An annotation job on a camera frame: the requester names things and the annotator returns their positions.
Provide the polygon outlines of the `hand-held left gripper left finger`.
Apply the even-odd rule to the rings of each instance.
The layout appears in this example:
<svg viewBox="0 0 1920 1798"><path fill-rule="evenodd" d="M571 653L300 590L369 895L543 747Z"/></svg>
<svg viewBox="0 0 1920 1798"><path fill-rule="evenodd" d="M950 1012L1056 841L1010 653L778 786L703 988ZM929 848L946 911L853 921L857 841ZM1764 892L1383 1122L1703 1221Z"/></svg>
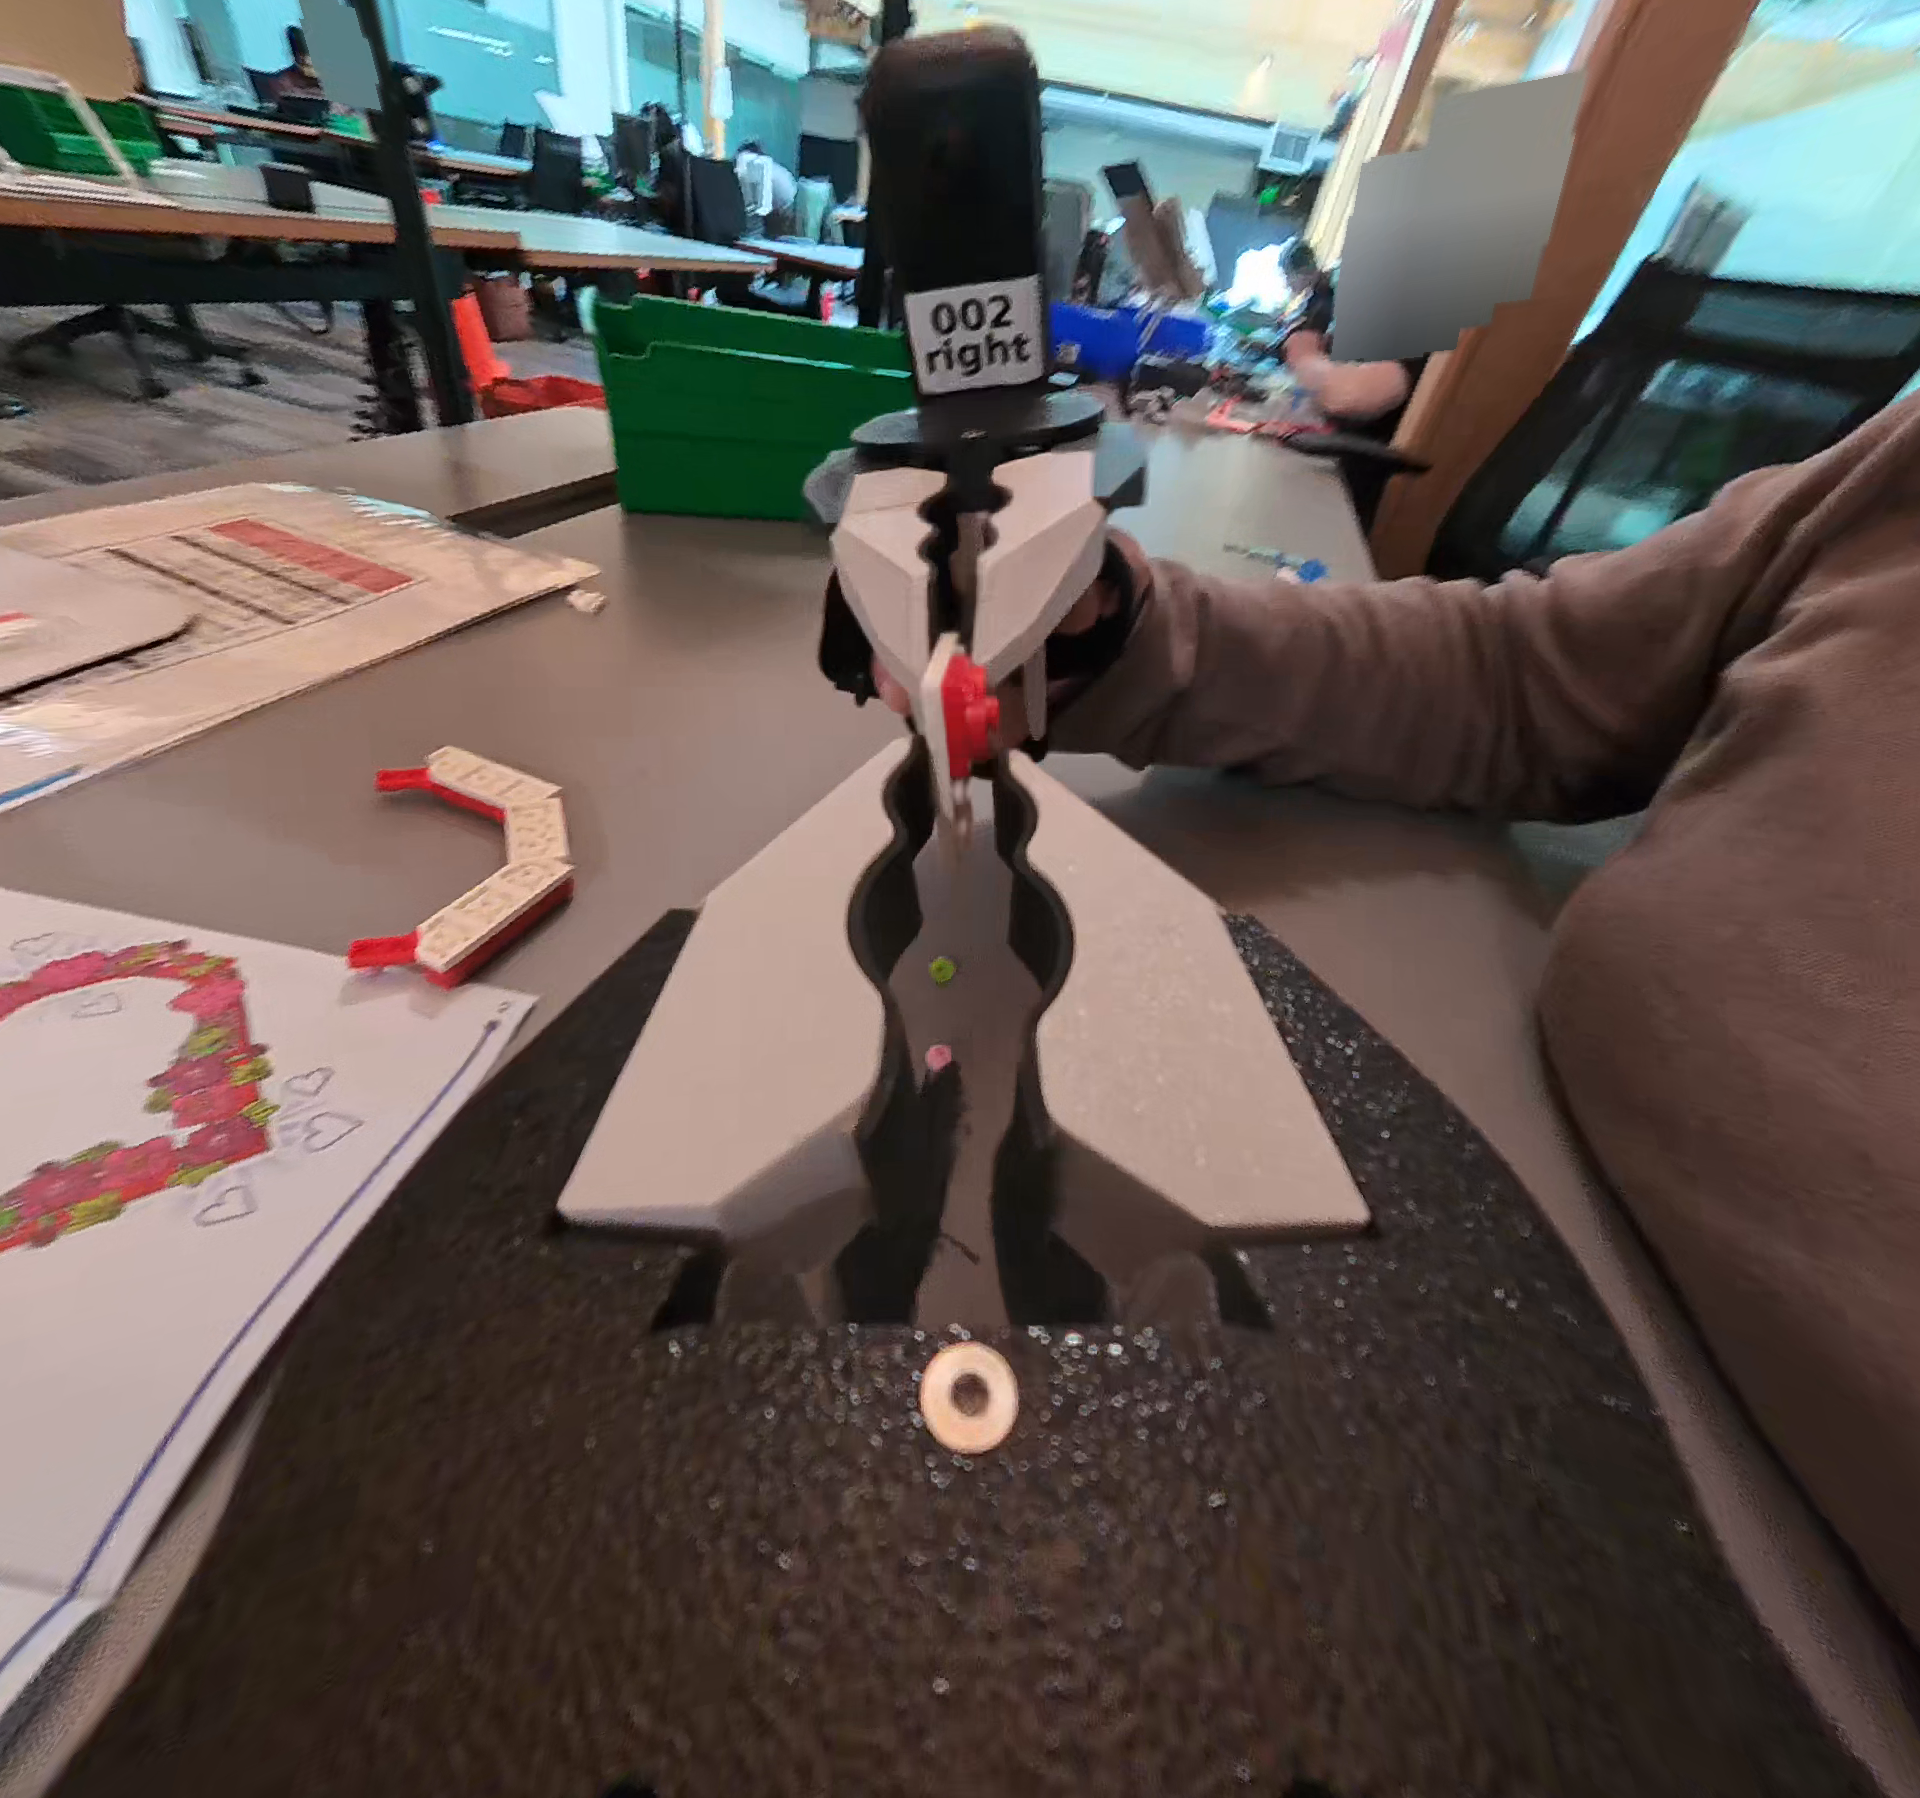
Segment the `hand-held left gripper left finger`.
<svg viewBox="0 0 1920 1798"><path fill-rule="evenodd" d="M959 1101L892 988L930 829L925 749L890 747L706 895L561 1188L567 1227L692 1246L716 1316L913 1316Z"/></svg>

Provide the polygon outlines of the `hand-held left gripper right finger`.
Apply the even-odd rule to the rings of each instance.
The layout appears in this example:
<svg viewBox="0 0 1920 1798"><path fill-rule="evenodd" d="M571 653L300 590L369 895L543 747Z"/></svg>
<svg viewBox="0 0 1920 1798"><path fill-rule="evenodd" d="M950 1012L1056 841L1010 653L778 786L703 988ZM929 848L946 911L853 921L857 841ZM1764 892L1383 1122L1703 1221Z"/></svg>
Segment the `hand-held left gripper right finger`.
<svg viewBox="0 0 1920 1798"><path fill-rule="evenodd" d="M1024 755L993 802L1008 943L1037 993L991 1187L1008 1316L1233 1317L1241 1254L1366 1234L1213 897Z"/></svg>

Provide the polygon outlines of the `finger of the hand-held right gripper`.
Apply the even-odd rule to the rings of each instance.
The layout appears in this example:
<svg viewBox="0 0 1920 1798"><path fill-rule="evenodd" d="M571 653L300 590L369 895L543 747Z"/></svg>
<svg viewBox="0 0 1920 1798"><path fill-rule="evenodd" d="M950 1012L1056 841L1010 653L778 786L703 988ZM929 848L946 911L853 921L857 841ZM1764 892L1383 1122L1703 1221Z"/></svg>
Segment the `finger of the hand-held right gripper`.
<svg viewBox="0 0 1920 1798"><path fill-rule="evenodd" d="M1107 511L1091 451L1042 451L995 468L1004 506L973 567L967 656L987 677L1012 677L1059 629L1102 566Z"/></svg>
<svg viewBox="0 0 1920 1798"><path fill-rule="evenodd" d="M857 469L830 530L829 682L867 699L881 668L912 716L939 716L939 576L926 554L939 533L925 507L946 489L934 469Z"/></svg>

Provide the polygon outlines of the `white and red lego corner assembly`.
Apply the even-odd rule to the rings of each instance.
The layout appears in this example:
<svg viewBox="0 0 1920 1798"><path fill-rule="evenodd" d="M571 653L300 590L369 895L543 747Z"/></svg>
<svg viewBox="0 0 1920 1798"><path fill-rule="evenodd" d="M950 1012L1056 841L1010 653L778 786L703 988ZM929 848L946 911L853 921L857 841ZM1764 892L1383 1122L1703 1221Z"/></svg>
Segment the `white and red lego corner assembly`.
<svg viewBox="0 0 1920 1798"><path fill-rule="evenodd" d="M917 726L926 750L926 768L932 786L934 824L947 850L961 848L973 836L973 777L983 768L991 769L995 759L981 764L973 777L952 777L947 768L947 718L944 707L944 679L952 659L970 659L961 637L955 631L940 635L930 651L929 663L919 690Z"/></svg>

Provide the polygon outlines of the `person's right forearm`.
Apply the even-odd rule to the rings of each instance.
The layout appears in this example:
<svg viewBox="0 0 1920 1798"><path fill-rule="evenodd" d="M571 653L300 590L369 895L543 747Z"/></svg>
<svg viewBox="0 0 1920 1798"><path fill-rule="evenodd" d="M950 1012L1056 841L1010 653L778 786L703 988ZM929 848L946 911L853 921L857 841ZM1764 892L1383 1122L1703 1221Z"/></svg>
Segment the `person's right forearm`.
<svg viewBox="0 0 1920 1798"><path fill-rule="evenodd" d="M1053 679L1045 736L1139 772L1605 817L1679 761L1772 557L1730 510L1491 585L1227 583L1130 549L1130 606L1056 640L1085 668Z"/></svg>

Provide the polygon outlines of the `green plastic bin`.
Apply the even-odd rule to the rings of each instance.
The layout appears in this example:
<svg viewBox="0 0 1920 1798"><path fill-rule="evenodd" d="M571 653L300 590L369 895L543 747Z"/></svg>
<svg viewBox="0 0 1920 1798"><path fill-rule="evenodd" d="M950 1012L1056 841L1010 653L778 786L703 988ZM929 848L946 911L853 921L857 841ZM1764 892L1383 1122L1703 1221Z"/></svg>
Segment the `green plastic bin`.
<svg viewBox="0 0 1920 1798"><path fill-rule="evenodd" d="M591 346L632 516L807 521L803 485L913 401L902 332L671 298L598 298Z"/></svg>

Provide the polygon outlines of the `blue plastic bin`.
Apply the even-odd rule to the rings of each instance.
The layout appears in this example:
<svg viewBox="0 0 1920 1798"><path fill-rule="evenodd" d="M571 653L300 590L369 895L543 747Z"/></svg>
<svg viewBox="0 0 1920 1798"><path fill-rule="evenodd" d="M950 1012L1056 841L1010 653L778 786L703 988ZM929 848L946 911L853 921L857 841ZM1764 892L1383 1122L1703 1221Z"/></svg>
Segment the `blue plastic bin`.
<svg viewBox="0 0 1920 1798"><path fill-rule="evenodd" d="M1130 377L1145 355L1201 361L1212 328L1213 320L1197 308L1096 305L1076 300L1053 300L1046 305L1053 369L1095 382Z"/></svg>

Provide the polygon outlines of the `heart print instruction booklet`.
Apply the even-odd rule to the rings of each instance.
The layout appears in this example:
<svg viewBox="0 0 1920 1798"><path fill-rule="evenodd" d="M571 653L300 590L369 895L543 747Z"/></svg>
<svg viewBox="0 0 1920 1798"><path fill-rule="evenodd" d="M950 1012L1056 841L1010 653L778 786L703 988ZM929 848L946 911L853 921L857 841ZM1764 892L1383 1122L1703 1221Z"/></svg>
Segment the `heart print instruction booklet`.
<svg viewBox="0 0 1920 1798"><path fill-rule="evenodd" d="M531 1009L4 892L6 1707Z"/></svg>

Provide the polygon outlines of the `laminated paper sheet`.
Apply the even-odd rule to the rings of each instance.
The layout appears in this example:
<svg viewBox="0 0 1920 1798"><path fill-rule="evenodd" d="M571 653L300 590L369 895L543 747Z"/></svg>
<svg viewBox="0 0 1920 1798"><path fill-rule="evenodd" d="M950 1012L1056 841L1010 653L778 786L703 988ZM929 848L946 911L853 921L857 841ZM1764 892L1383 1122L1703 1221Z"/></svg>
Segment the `laminated paper sheet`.
<svg viewBox="0 0 1920 1798"><path fill-rule="evenodd" d="M287 483L9 525L4 549L187 614L179 635L4 692L4 810L598 576L405 506Z"/></svg>

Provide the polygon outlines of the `black metal pole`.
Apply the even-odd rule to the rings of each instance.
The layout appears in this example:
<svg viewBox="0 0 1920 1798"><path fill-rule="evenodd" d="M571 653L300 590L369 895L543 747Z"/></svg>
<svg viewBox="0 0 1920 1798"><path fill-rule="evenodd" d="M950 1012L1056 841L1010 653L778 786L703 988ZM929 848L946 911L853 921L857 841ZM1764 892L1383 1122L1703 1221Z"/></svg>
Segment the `black metal pole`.
<svg viewBox="0 0 1920 1798"><path fill-rule="evenodd" d="M475 415L462 355L440 249L425 219L413 162L413 133L382 24L380 0L347 0L371 53L378 112L371 117L380 187L397 232L397 263L411 284L413 323L440 424L469 424Z"/></svg>

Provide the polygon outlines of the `black mesh chair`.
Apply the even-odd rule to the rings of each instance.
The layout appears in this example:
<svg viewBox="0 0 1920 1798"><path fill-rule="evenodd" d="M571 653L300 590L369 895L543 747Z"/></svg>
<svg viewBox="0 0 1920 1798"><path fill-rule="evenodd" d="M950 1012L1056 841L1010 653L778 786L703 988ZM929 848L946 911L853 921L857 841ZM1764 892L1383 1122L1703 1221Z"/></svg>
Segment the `black mesh chair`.
<svg viewBox="0 0 1920 1798"><path fill-rule="evenodd" d="M1916 292L1649 258L1455 498L1428 573L1494 583L1641 543L1838 442L1916 369Z"/></svg>

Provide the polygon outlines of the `long office desk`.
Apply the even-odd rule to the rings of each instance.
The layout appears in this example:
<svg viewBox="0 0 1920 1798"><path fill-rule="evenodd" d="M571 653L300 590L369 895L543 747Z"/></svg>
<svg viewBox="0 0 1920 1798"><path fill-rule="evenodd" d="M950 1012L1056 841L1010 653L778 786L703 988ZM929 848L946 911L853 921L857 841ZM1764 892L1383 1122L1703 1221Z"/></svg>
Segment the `long office desk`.
<svg viewBox="0 0 1920 1798"><path fill-rule="evenodd" d="M427 203L436 275L762 275L773 260L539 209ZM320 184L309 212L262 202L104 202L9 189L4 305L368 302L413 298L391 209Z"/></svg>

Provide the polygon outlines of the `black office chair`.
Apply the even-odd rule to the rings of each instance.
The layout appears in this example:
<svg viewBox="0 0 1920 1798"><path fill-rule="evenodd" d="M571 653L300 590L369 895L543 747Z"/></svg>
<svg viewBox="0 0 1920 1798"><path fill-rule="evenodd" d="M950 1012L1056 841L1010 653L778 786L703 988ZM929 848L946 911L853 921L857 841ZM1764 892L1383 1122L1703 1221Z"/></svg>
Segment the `black office chair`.
<svg viewBox="0 0 1920 1798"><path fill-rule="evenodd" d="M98 303L56 323L39 324L9 346L9 358L24 374L48 374L84 341L117 346L133 374L133 394L144 401L170 397L170 386L155 368L157 346L170 348L182 361L206 368L227 365L231 382L242 390L265 385L264 368L247 346L211 332L192 305L169 303L157 310L126 303Z"/></svg>

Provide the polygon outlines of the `stack of green bins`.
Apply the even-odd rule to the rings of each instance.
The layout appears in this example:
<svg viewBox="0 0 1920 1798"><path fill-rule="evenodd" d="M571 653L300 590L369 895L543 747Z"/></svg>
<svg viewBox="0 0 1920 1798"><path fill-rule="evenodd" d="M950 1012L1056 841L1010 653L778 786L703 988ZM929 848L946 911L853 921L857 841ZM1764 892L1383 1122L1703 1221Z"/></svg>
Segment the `stack of green bins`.
<svg viewBox="0 0 1920 1798"><path fill-rule="evenodd" d="M161 157L160 130L137 102L84 102L100 135L111 142L128 173L144 176ZM2 86L2 148L37 173L74 179L118 179L111 156L59 91Z"/></svg>

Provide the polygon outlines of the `wooden post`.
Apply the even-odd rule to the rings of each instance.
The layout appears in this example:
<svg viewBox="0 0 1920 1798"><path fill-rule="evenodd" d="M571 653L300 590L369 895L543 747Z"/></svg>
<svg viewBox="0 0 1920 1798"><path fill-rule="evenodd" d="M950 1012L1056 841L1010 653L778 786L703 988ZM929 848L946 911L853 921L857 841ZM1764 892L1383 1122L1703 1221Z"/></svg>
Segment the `wooden post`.
<svg viewBox="0 0 1920 1798"><path fill-rule="evenodd" d="M1600 0L1572 61L1572 152L1533 288L1428 364L1401 424L1428 472L1383 492L1380 578L1426 569L1452 500L1550 382L1758 5Z"/></svg>

